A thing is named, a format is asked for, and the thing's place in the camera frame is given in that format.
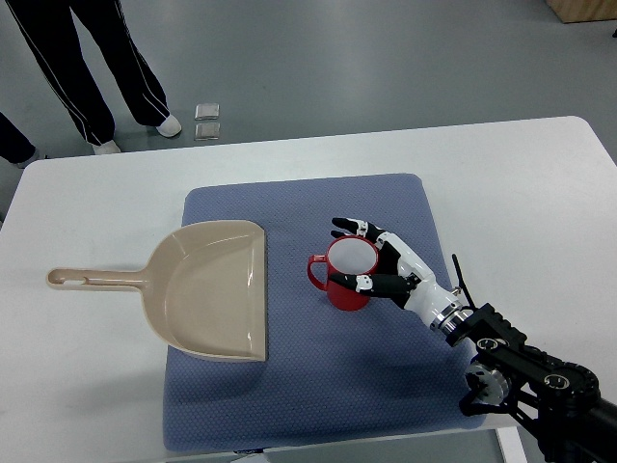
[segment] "white table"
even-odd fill
[[[617,402],[617,168],[581,119],[66,158],[28,167],[0,232],[0,460],[167,455],[167,347],[139,294],[54,291],[48,270],[141,268],[197,187],[401,172],[422,178],[476,304]]]

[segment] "person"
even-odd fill
[[[40,159],[39,150],[2,113],[0,113],[0,140],[2,140],[0,156],[19,169],[25,169]]]
[[[164,137],[182,129],[130,37],[119,0],[6,0],[47,81],[95,154],[121,152],[111,111],[83,59],[71,11],[92,34],[137,121]]]

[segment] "shoe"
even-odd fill
[[[182,130],[182,125],[180,125],[180,122],[170,114],[167,119],[163,121],[163,123],[156,127],[156,130],[158,130],[158,133],[163,135],[165,138],[171,138],[180,133]]]
[[[122,152],[116,142],[110,140],[107,143],[103,143],[101,146],[93,145],[94,154],[116,154]]]

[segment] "black robotic arm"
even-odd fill
[[[392,299],[433,331],[444,333],[452,346],[463,340],[474,343],[476,355],[466,372],[469,393],[459,402],[464,415],[512,416],[538,440],[548,462],[617,462],[617,406],[601,398],[596,375],[525,344],[527,336],[491,305],[476,308],[456,257],[459,287],[468,305],[459,301],[456,291],[437,285],[431,269],[394,233],[357,219],[335,218],[333,224],[375,243],[380,264],[378,275],[333,274],[332,281]],[[527,415],[522,404],[535,409],[536,418]]]

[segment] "mug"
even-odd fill
[[[308,259],[308,279],[317,289],[326,291],[328,299],[337,309],[357,311],[368,304],[370,297],[328,279],[326,283],[320,282],[313,275],[312,266],[326,263],[328,277],[333,273],[370,275],[375,273],[378,260],[378,251],[373,243],[361,236],[345,235],[333,241],[325,255],[314,255]]]

